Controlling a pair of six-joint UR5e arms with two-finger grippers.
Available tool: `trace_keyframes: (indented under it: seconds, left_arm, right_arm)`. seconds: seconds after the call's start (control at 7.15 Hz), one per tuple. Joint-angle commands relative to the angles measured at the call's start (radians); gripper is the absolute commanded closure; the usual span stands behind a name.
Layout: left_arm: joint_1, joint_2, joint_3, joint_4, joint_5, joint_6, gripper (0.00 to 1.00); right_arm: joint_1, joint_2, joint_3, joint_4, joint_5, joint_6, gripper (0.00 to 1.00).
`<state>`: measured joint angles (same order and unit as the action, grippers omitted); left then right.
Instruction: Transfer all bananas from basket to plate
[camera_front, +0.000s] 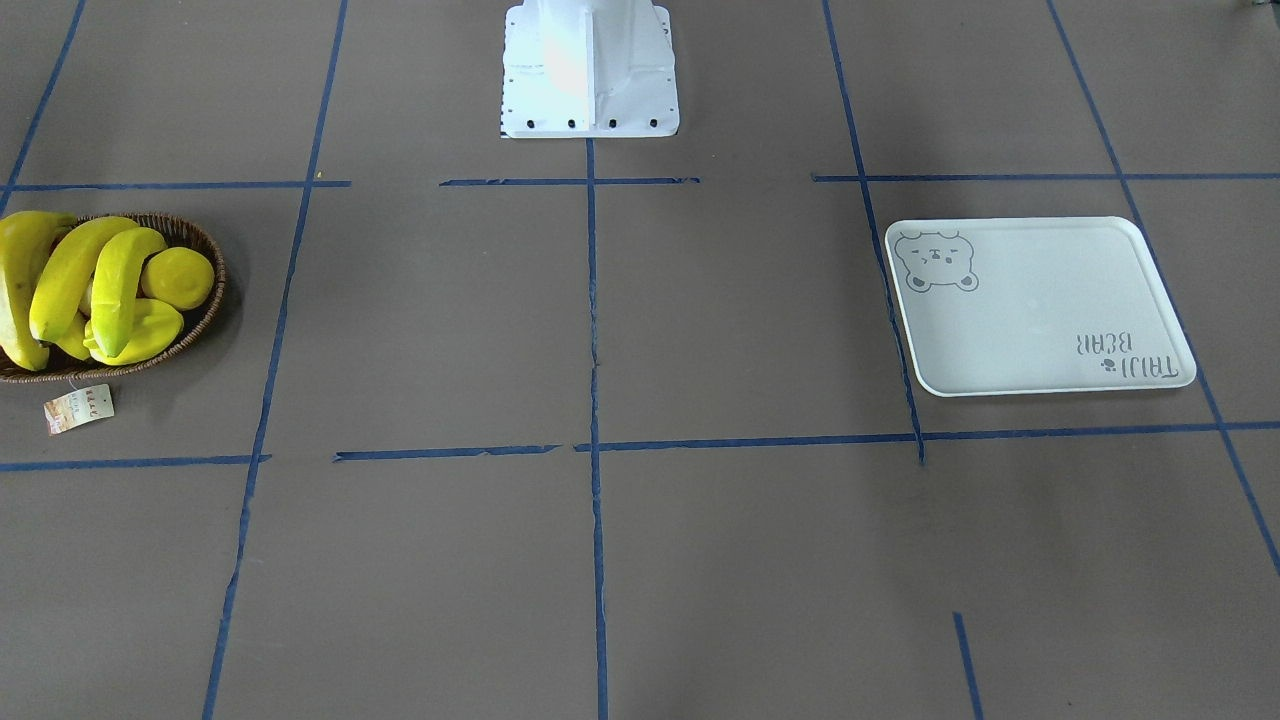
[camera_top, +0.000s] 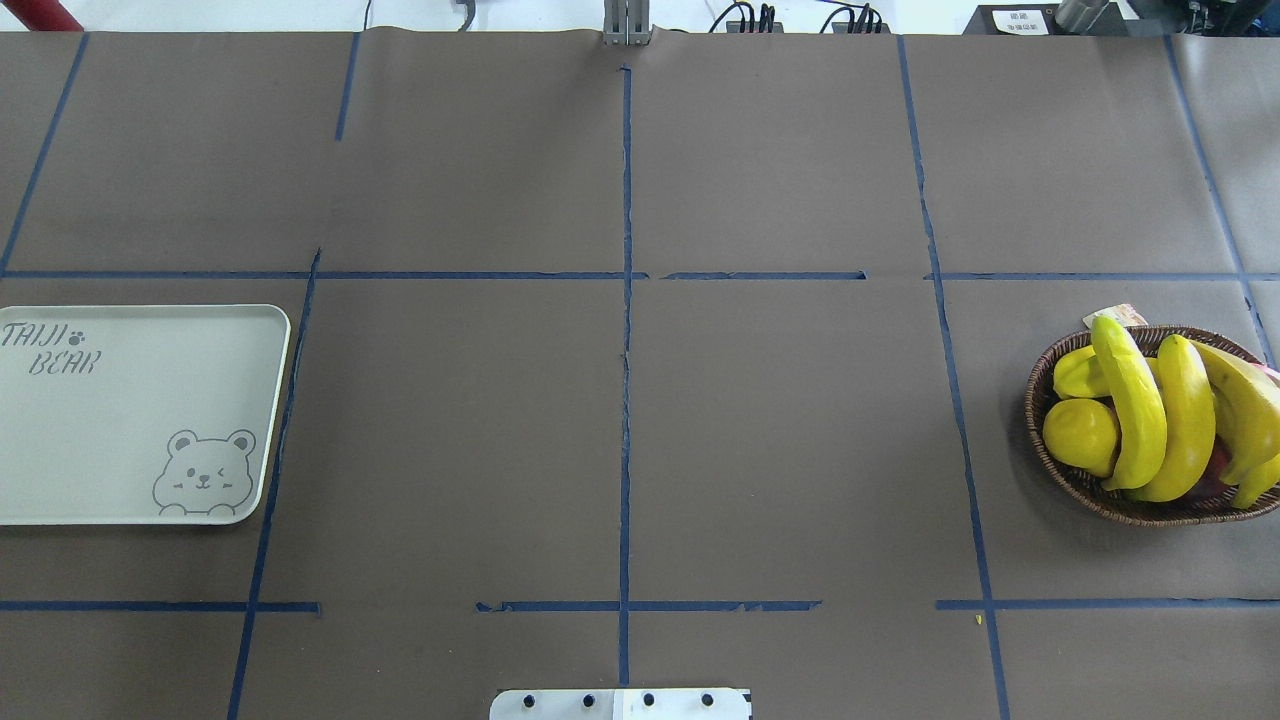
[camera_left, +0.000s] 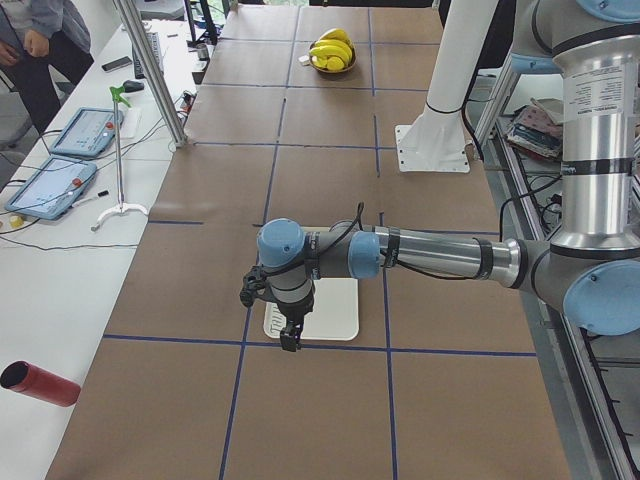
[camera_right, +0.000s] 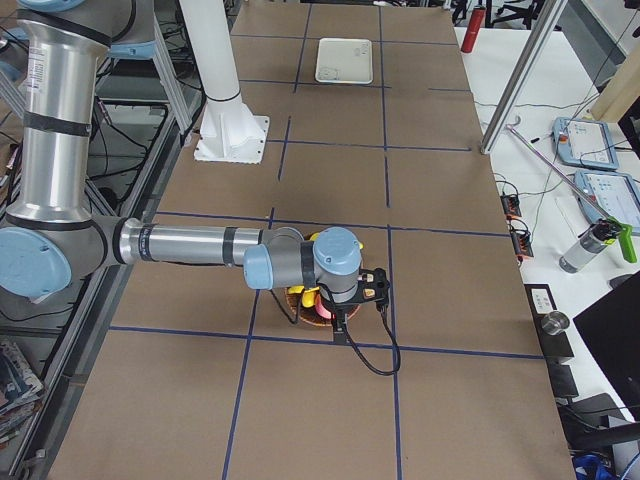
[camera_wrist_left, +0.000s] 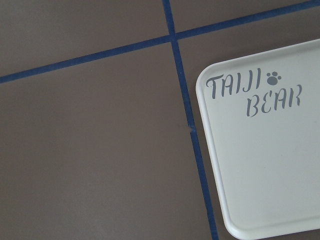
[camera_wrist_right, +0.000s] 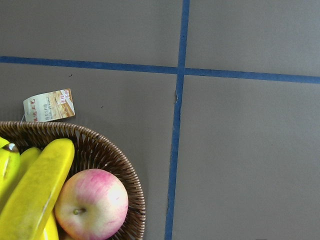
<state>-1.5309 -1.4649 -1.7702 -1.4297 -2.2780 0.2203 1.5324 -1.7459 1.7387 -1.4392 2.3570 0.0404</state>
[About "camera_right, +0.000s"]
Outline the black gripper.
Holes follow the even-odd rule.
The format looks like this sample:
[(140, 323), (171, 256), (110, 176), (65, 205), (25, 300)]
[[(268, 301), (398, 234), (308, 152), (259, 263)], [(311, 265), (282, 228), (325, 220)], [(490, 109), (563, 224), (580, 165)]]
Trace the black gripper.
[[(323, 289), (320, 290), (319, 296), (323, 298), (323, 304), (333, 314), (331, 321), (324, 320), (319, 317), (322, 325), (330, 325), (338, 316), (344, 315), (347, 320), (353, 318), (356, 314), (356, 307), (354, 305), (348, 305), (344, 303), (338, 303), (334, 297), (330, 297), (329, 293)], [(334, 343), (346, 343), (347, 338), (344, 331), (344, 327), (341, 325), (333, 326), (333, 342)]]

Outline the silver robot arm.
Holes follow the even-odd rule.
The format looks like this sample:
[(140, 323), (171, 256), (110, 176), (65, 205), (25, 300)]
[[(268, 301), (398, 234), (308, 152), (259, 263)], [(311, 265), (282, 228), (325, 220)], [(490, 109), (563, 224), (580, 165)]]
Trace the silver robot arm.
[(1, 285), (22, 297), (57, 293), (100, 268), (138, 261), (240, 267), (254, 290), (317, 289), (336, 342), (364, 302), (356, 236), (331, 227), (312, 240), (293, 228), (178, 227), (95, 216), (84, 205), (99, 60), (156, 50), (150, 1), (23, 1), (28, 36), (20, 191), (1, 230)]

